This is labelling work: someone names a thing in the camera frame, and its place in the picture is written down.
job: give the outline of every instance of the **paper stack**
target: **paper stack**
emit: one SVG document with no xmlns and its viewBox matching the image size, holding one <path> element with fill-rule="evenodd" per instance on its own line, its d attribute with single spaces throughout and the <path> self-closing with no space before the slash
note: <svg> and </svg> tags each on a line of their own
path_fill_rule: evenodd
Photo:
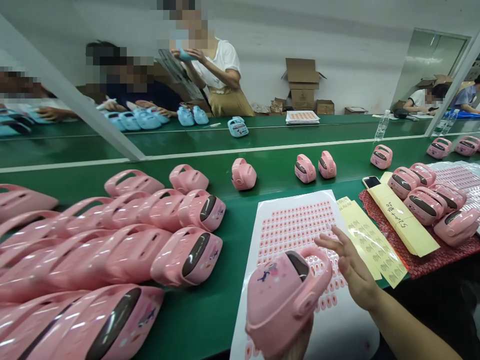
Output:
<svg viewBox="0 0 480 360">
<path fill-rule="evenodd" d="M 320 124 L 320 118 L 312 110 L 286 112 L 287 125 L 315 125 Z"/>
</svg>

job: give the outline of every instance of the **dark hair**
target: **dark hair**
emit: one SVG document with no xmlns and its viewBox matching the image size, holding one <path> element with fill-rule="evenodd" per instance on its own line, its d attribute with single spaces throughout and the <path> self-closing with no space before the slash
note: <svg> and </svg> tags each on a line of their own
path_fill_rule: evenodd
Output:
<svg viewBox="0 0 480 360">
<path fill-rule="evenodd" d="M 111 42 L 97 40 L 90 42 L 85 49 L 89 65 L 114 66 L 130 63 L 125 47 L 118 47 Z"/>
<path fill-rule="evenodd" d="M 445 95 L 447 95 L 447 92 L 449 91 L 449 88 L 450 86 L 447 84 L 438 84 L 431 89 L 431 94 L 434 98 L 444 99 Z"/>
</svg>

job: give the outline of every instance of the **white wall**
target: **white wall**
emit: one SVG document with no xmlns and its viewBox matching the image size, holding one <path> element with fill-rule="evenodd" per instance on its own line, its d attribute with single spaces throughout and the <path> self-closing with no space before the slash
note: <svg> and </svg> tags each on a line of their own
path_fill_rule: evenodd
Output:
<svg viewBox="0 0 480 360">
<path fill-rule="evenodd" d="M 210 25 L 235 46 L 251 103 L 285 98 L 285 58 L 308 58 L 327 77 L 315 98 L 333 100 L 338 114 L 345 106 L 372 113 L 390 107 L 415 27 L 470 37 L 480 29 L 478 0 L 212 1 L 216 18 Z M 25 2 L 41 6 L 26 11 Z M 136 56 L 155 56 L 166 47 L 175 24 L 156 6 L 156 0 L 20 0 L 0 5 L 0 12 L 34 45 L 56 49 L 54 63 L 78 83 L 85 79 L 89 41 L 112 41 Z M 33 21 L 38 8 L 53 13 L 48 24 L 42 16 Z M 67 8 L 72 13 L 65 15 Z"/>
</svg>

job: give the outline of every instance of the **worker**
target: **worker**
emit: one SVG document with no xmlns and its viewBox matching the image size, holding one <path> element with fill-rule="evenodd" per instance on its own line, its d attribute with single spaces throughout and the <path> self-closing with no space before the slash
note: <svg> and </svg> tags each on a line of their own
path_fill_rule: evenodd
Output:
<svg viewBox="0 0 480 360">
<path fill-rule="evenodd" d="M 335 251 L 338 268 L 348 283 L 355 303 L 370 313 L 391 351 L 398 360 L 461 360 L 462 358 L 440 337 L 413 317 L 405 308 L 375 282 L 347 235 L 335 225 L 331 231 L 338 240 L 325 234 L 315 239 L 319 247 Z M 307 321 L 292 346 L 275 359 L 304 358 L 313 326 L 313 316 Z"/>
<path fill-rule="evenodd" d="M 106 83 L 100 85 L 110 99 L 105 109 L 124 113 L 137 107 L 158 107 L 160 114 L 171 118 L 177 116 L 182 98 L 166 84 L 156 81 L 152 67 L 135 65 L 126 50 L 108 41 L 91 42 L 86 45 L 89 63 L 105 71 Z"/>
<path fill-rule="evenodd" d="M 410 95 L 403 108 L 409 113 L 435 115 L 440 107 L 438 102 L 445 98 L 448 91 L 449 86 L 446 84 L 437 84 L 431 89 L 417 90 Z"/>
<path fill-rule="evenodd" d="M 194 1 L 187 6 L 164 10 L 171 10 L 180 26 L 188 30 L 191 40 L 185 52 L 193 60 L 182 59 L 180 49 L 171 49 L 171 53 L 183 62 L 188 77 L 199 89 L 208 87 L 213 116 L 255 116 L 240 86 L 240 61 L 234 46 L 214 36 L 202 19 L 201 10 L 195 9 Z"/>
<path fill-rule="evenodd" d="M 478 91 L 480 91 L 480 75 L 475 79 L 475 84 L 464 88 L 455 96 L 450 107 L 467 113 L 480 114 L 480 111 L 472 107 Z"/>
</svg>

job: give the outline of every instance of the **pink plastic device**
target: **pink plastic device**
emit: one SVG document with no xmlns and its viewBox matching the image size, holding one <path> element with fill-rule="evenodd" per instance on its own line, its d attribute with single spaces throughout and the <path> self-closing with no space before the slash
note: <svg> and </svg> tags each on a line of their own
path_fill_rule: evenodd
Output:
<svg viewBox="0 0 480 360">
<path fill-rule="evenodd" d="M 454 211 L 443 217 L 433 227 L 433 231 L 446 244 L 457 247 L 463 245 L 477 232 L 479 217 L 480 211 L 477 209 Z"/>
<path fill-rule="evenodd" d="M 308 157 L 300 154 L 296 157 L 295 175 L 302 183 L 308 184 L 317 178 L 317 170 Z"/>
<path fill-rule="evenodd" d="M 38 297 L 13 307 L 0 318 L 0 360 L 26 359 L 22 354 L 57 317 L 88 291 L 67 291 Z"/>
<path fill-rule="evenodd" d="M 465 136 L 455 146 L 455 152 L 465 157 L 470 157 L 477 152 L 480 147 L 480 139 L 473 136 Z"/>
<path fill-rule="evenodd" d="M 397 168 L 388 180 L 388 186 L 402 200 L 405 200 L 409 193 L 419 186 L 419 177 L 406 167 Z"/>
<path fill-rule="evenodd" d="M 206 190 L 193 190 L 180 204 L 178 219 L 183 227 L 194 226 L 213 232 L 220 226 L 226 209 L 222 200 Z"/>
<path fill-rule="evenodd" d="M 105 229 L 121 229 L 138 224 L 139 211 L 152 195 L 145 191 L 132 191 L 120 195 L 109 203 L 100 214 L 100 223 Z"/>
<path fill-rule="evenodd" d="M 0 254 L 12 248 L 21 248 L 39 239 L 57 237 L 54 222 L 59 215 L 60 213 L 56 211 L 39 210 L 26 212 L 5 221 L 0 225 L 0 238 L 19 225 L 37 219 L 2 242 Z"/>
<path fill-rule="evenodd" d="M 144 343 L 164 298 L 158 287 L 111 285 L 72 304 L 28 360 L 129 360 Z"/>
<path fill-rule="evenodd" d="M 187 194 L 196 189 L 206 190 L 209 186 L 209 179 L 187 164 L 175 166 L 169 179 L 173 188 L 182 194 Z"/>
<path fill-rule="evenodd" d="M 23 303 L 48 294 L 44 279 L 34 276 L 35 270 L 62 241 L 43 238 L 0 255 L 0 302 Z"/>
<path fill-rule="evenodd" d="M 256 181 L 257 172 L 244 158 L 239 157 L 233 162 L 233 166 L 231 167 L 231 183 L 235 189 L 239 191 L 249 190 L 255 186 Z"/>
<path fill-rule="evenodd" d="M 185 195 L 175 189 L 157 191 L 140 207 L 138 219 L 144 224 L 174 233 L 182 228 L 179 207 L 184 199 Z"/>
<path fill-rule="evenodd" d="M 112 201 L 113 199 L 110 197 L 96 196 L 77 202 L 55 219 L 53 223 L 55 233 L 61 238 L 68 239 L 73 235 L 101 228 L 100 216 L 106 206 Z M 85 208 L 94 203 L 100 204 L 84 211 Z"/>
<path fill-rule="evenodd" d="M 18 185 L 0 184 L 0 189 L 8 190 L 0 192 L 0 224 L 24 213 L 53 209 L 59 203 L 56 198 Z"/>
<path fill-rule="evenodd" d="M 108 181 L 105 183 L 105 191 L 112 198 L 116 198 L 120 195 L 133 191 L 144 191 L 146 193 L 153 194 L 164 188 L 165 186 L 157 179 L 148 176 L 143 171 L 133 169 L 119 172 L 117 175 L 108 179 Z"/>
<path fill-rule="evenodd" d="M 92 269 L 93 258 L 114 234 L 113 230 L 89 230 L 57 245 L 36 266 L 31 279 L 49 293 L 66 290 L 96 290 L 110 285 Z"/>
<path fill-rule="evenodd" d="M 318 159 L 318 170 L 324 179 L 330 179 L 337 176 L 337 165 L 328 151 L 321 152 L 321 157 Z"/>
<path fill-rule="evenodd" d="M 443 137 L 437 137 L 426 150 L 426 153 L 435 159 L 443 159 L 452 148 L 452 143 Z"/>
<path fill-rule="evenodd" d="M 377 168 L 385 170 L 392 164 L 393 155 L 394 153 L 389 147 L 377 145 L 371 155 L 370 162 Z"/>
<path fill-rule="evenodd" d="M 171 232 L 152 225 L 135 224 L 118 230 L 106 241 L 91 262 L 96 274 L 111 284 L 143 283 Z"/>
<path fill-rule="evenodd" d="M 424 226 L 432 225 L 447 210 L 444 198 L 426 187 L 412 190 L 403 203 Z"/>
<path fill-rule="evenodd" d="M 446 182 L 436 182 L 429 189 L 445 199 L 448 213 L 460 210 L 467 202 L 467 195 L 463 191 Z"/>
<path fill-rule="evenodd" d="M 410 170 L 412 170 L 420 179 L 418 186 L 424 186 L 428 188 L 437 179 L 437 173 L 433 171 L 430 166 L 421 162 L 414 163 L 412 166 L 410 166 Z"/>
<path fill-rule="evenodd" d="M 323 262 L 320 275 L 305 262 L 308 256 Z M 286 251 L 257 267 L 248 281 L 245 331 L 264 357 L 275 357 L 291 345 L 331 279 L 330 259 L 316 246 Z"/>
<path fill-rule="evenodd" d="M 212 273 L 222 245 L 221 238 L 201 228 L 180 229 L 151 265 L 151 278 L 173 288 L 199 285 Z"/>
</svg>

